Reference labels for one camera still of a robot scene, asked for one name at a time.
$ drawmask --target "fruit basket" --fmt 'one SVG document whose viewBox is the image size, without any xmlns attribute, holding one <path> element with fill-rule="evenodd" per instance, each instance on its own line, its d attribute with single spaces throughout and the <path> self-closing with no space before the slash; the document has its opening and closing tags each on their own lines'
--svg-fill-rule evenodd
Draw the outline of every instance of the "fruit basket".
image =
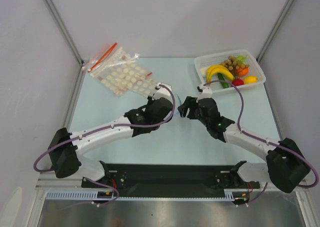
<svg viewBox="0 0 320 227">
<path fill-rule="evenodd" d="M 203 76 L 204 68 L 208 69 L 210 66 L 220 65 L 225 60 L 228 60 L 229 56 L 247 57 L 244 61 L 246 65 L 249 65 L 248 74 L 246 76 L 255 76 L 257 78 L 257 81 L 254 83 L 249 83 L 249 84 L 237 86 L 240 90 L 254 88 L 255 86 L 257 86 L 259 84 L 263 84 L 266 81 L 266 77 L 264 75 L 264 72 L 262 71 L 262 69 L 259 66 L 256 59 L 252 56 L 252 54 L 250 54 L 249 51 L 247 51 L 245 49 L 238 49 L 238 50 L 232 50 L 232 51 L 226 51 L 226 52 L 221 52 L 221 53 L 204 55 L 204 56 L 200 56 L 200 57 L 195 58 L 194 59 L 194 67 L 195 67 L 197 74 L 199 75 L 201 83 L 205 84 L 207 82 L 206 76 Z M 214 74 L 212 76 L 211 80 L 212 81 L 218 80 L 218 75 Z M 225 93 L 236 91 L 233 87 L 223 88 L 219 82 L 212 83 L 210 85 L 210 87 L 211 87 L 212 93 L 214 95 L 225 94 Z"/>
</svg>

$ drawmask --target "bunch of bananas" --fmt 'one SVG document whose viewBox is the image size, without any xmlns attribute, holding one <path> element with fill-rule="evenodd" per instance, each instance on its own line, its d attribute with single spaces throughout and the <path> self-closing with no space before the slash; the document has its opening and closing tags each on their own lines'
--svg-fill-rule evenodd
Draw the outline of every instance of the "bunch of bananas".
<svg viewBox="0 0 320 227">
<path fill-rule="evenodd" d="M 217 64 L 217 65 L 212 65 L 206 70 L 206 82 L 210 82 L 211 78 L 214 74 L 222 74 L 224 75 L 227 79 L 230 81 L 234 80 L 233 74 L 223 65 Z"/>
</svg>

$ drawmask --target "white table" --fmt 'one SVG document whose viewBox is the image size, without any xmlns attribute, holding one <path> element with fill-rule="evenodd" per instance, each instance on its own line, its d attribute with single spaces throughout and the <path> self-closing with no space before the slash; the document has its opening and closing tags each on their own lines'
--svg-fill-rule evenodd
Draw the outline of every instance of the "white table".
<svg viewBox="0 0 320 227">
<path fill-rule="evenodd" d="M 197 97 L 201 83 L 193 58 L 142 58 L 139 60 L 152 74 L 152 79 L 172 86 L 183 102 L 186 96 Z M 266 137 L 278 139 L 278 131 L 263 85 L 242 91 L 244 112 L 241 125 Z M 221 115 L 237 120 L 240 97 L 234 91 L 214 97 Z M 81 131 L 113 121 L 125 112 L 147 103 L 132 91 L 121 97 L 86 74 L 70 126 L 70 132 Z M 87 157 L 117 164 L 235 165 L 262 159 L 250 152 L 212 138 L 198 120 L 179 114 L 150 134 L 122 139 L 86 154 Z"/>
</svg>

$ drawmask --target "reflective metal surface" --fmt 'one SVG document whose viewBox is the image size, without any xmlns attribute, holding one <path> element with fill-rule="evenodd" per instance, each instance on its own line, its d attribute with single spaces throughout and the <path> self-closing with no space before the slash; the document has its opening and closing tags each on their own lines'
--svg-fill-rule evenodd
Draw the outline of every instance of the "reflective metal surface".
<svg viewBox="0 0 320 227">
<path fill-rule="evenodd" d="M 97 208 L 46 200 L 38 227 L 305 227 L 295 193 L 267 192 L 249 207 L 231 202 L 116 201 Z"/>
</svg>

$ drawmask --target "purple cable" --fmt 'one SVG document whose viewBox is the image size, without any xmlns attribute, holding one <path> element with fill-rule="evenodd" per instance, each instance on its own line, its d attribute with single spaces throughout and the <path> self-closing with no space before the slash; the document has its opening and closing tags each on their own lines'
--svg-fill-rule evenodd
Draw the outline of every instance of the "purple cable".
<svg viewBox="0 0 320 227">
<path fill-rule="evenodd" d="M 119 192 L 118 192 L 118 190 L 117 190 L 116 188 L 114 188 L 114 187 L 112 187 L 112 186 L 109 186 L 109 185 L 106 185 L 106 184 L 103 184 L 103 183 L 98 183 L 98 182 L 96 182 L 96 181 L 94 181 L 94 180 L 92 180 L 92 179 L 89 179 L 89 178 L 85 178 L 85 179 L 86 179 L 87 181 L 93 183 L 93 184 L 96 184 L 96 185 L 99 185 L 99 186 L 102 186 L 102 187 L 106 187 L 106 188 L 108 188 L 108 189 L 112 189 L 113 192 L 116 193 L 116 197 L 115 197 L 115 198 L 113 198 L 113 199 L 111 199 L 111 200 L 109 200 L 108 202 L 105 202 L 105 203 L 98 203 L 98 204 L 96 204 L 95 206 L 97 206 L 97 207 L 106 206 L 106 205 L 111 204 L 112 202 L 115 202 L 115 201 L 119 198 L 120 195 L 119 195 Z M 60 211 L 65 211 L 65 210 L 70 209 L 70 208 L 72 208 L 72 207 L 80 206 L 80 205 L 83 205 L 83 204 L 91 204 L 91 205 L 94 205 L 94 203 L 93 203 L 92 201 L 82 201 L 82 202 L 74 203 L 74 204 L 71 204 L 71 205 L 69 205 L 69 206 L 60 208 L 60 209 L 55 210 L 55 211 L 52 211 L 52 212 L 48 212 L 48 214 L 58 213 L 58 212 L 60 212 Z"/>
<path fill-rule="evenodd" d="M 160 123 L 155 123 L 155 124 L 147 124 L 147 125 L 143 125 L 143 124 L 131 124 L 131 123 L 116 123 L 113 125 L 113 128 L 114 127 L 120 127 L 120 126 L 127 126 L 127 127 L 134 127 L 134 128 L 154 128 L 154 127 L 158 127 L 158 126 L 161 126 L 165 123 L 167 123 L 168 121 L 171 120 L 171 118 L 174 116 L 174 112 L 175 112 L 175 108 L 176 108 L 176 100 L 175 100 L 175 96 L 174 96 L 174 93 L 172 93 L 172 91 L 165 85 L 162 85 L 160 84 L 159 85 L 160 87 L 163 87 L 165 88 L 171 95 L 171 98 L 172 98 L 172 111 L 170 113 L 170 115 L 168 116 L 168 118 L 166 118 L 164 121 L 160 122 Z M 108 125 L 108 126 L 104 126 L 104 127 L 101 127 L 101 128 L 97 128 L 97 129 L 94 129 L 92 131 L 89 131 L 87 133 L 84 133 L 82 136 L 83 137 L 86 137 L 86 136 L 89 136 L 89 135 L 92 135 L 94 133 L 97 133 L 97 132 L 100 132 L 100 131 L 104 131 L 104 130 L 107 130 L 107 129 L 111 129 L 112 126 L 111 125 Z M 65 145 L 65 144 L 68 144 L 70 142 L 73 142 L 73 141 L 76 141 L 76 140 L 79 140 L 80 137 L 77 136 L 77 137 L 74 137 L 74 138 L 71 138 L 71 139 L 68 139 L 68 140 L 65 140 L 61 143 L 58 143 L 56 144 L 55 146 L 51 147 L 50 149 L 48 149 L 46 152 L 44 152 L 43 154 L 41 154 L 36 160 L 35 162 L 33 163 L 33 169 L 36 171 L 36 172 L 39 172 L 39 173 L 44 173 L 44 172 L 50 172 L 50 171 L 53 171 L 54 169 L 53 168 L 50 168 L 50 169 L 39 169 L 37 167 L 39 161 L 44 157 L 46 156 L 47 154 L 51 153 L 52 151 L 54 151 L 55 149 Z"/>
<path fill-rule="evenodd" d="M 240 126 L 240 120 L 241 120 L 241 117 L 242 117 L 242 114 L 244 112 L 244 105 L 245 105 L 245 101 L 244 101 L 244 97 L 243 95 L 241 94 L 240 90 L 232 83 L 230 83 L 229 81 L 225 81 L 225 80 L 213 80 L 211 82 L 208 82 L 208 83 L 205 83 L 203 86 L 207 86 L 211 83 L 215 83 L 215 82 L 223 82 L 223 83 L 227 83 L 229 85 L 231 85 L 233 88 L 235 88 L 235 90 L 238 92 L 240 98 L 241 98 L 241 110 L 240 110 L 240 114 L 239 114 L 239 117 L 238 117 L 238 120 L 237 120 L 237 126 L 238 126 L 238 129 L 243 133 L 245 134 L 246 136 L 249 136 L 255 140 L 258 140 L 258 141 L 261 141 L 263 143 L 267 143 L 267 141 L 263 138 L 260 138 L 260 137 L 257 137 L 253 134 L 250 134 L 244 130 L 242 130 L 241 126 Z M 278 147 L 279 149 L 281 150 L 284 150 L 284 151 L 287 151 L 289 152 L 290 154 L 294 155 L 295 157 L 297 157 L 299 160 L 303 161 L 311 170 L 312 172 L 314 173 L 314 176 L 315 176 L 315 180 L 314 180 L 314 183 L 313 184 L 309 184 L 309 185 L 301 185 L 301 184 L 298 184 L 299 187 L 301 188 L 312 188 L 312 187 L 315 187 L 318 183 L 319 183 L 319 175 L 318 175 L 318 172 L 316 170 L 315 167 L 313 167 L 313 165 L 307 161 L 305 158 L 303 158 L 302 156 L 300 156 L 298 153 L 292 151 L 291 149 L 289 148 L 286 148 L 280 144 L 277 144 L 277 143 L 273 143 L 273 142 L 269 142 L 269 145 L 272 145 L 274 147 Z"/>
</svg>

